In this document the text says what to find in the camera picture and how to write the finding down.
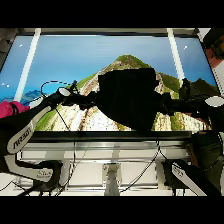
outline black cloth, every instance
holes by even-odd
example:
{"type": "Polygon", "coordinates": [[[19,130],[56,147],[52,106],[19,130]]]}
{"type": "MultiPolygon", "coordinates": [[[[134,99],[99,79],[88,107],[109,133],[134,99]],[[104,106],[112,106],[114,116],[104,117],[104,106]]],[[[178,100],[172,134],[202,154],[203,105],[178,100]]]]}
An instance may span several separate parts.
{"type": "Polygon", "coordinates": [[[161,95],[153,68],[114,70],[98,76],[97,107],[113,121],[135,130],[151,130],[161,95]]]}

